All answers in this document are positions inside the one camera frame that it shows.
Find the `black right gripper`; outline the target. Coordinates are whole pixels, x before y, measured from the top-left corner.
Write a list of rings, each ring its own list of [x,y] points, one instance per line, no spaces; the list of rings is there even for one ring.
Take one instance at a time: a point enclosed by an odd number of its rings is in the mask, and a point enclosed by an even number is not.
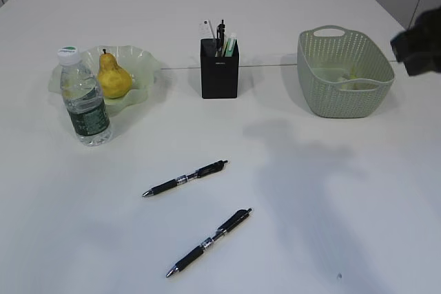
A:
[[[423,12],[408,30],[390,41],[396,61],[409,76],[440,73],[440,7]]]

